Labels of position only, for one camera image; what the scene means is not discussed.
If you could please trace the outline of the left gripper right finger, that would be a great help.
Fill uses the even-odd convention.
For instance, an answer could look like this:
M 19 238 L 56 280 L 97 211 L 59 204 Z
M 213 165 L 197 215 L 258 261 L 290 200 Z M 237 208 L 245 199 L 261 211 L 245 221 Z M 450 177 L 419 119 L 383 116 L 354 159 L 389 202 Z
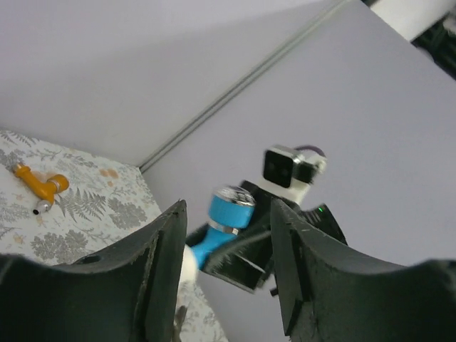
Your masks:
M 271 240 L 284 333 L 292 341 L 453 341 L 455 262 L 401 266 L 311 226 L 280 200 Z

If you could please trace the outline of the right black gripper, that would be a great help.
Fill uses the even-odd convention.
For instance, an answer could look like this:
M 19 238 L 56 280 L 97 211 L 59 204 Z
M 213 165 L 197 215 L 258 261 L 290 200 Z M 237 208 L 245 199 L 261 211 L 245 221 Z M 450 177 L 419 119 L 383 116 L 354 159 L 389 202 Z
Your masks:
M 250 192 L 256 201 L 249 226 L 237 235 L 225 234 L 213 228 L 207 230 L 202 243 L 207 253 L 202 266 L 204 273 L 249 293 L 265 285 L 274 266 L 270 213 L 271 202 L 275 199 L 282 200 L 313 227 L 345 245 L 348 244 L 336 219 L 325 204 L 302 210 L 299 204 L 285 197 L 273 195 L 250 181 L 243 180 L 240 186 Z

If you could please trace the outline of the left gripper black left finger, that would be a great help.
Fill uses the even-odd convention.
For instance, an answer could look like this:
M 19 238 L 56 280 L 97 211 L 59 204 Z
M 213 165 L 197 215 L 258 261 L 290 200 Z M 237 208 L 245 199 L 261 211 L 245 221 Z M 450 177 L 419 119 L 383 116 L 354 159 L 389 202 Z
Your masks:
M 73 264 L 1 256 L 3 341 L 170 341 L 187 230 L 179 200 Z

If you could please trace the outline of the blue plastic faucet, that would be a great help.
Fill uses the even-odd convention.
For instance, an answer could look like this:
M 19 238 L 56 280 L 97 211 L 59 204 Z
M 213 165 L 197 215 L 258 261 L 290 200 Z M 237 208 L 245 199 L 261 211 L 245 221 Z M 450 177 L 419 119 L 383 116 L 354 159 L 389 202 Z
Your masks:
M 203 269 L 212 252 L 247 228 L 255 206 L 253 195 L 242 187 L 223 185 L 213 191 L 208 209 L 207 233 L 201 242 L 191 247 L 199 270 Z

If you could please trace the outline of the white plastic elbow fitting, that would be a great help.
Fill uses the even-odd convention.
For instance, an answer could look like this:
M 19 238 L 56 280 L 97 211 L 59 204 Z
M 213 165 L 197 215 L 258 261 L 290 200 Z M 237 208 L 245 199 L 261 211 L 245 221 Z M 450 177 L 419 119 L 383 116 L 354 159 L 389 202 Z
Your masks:
M 193 250 L 185 245 L 182 255 L 182 266 L 179 285 L 195 283 L 199 272 L 199 266 Z

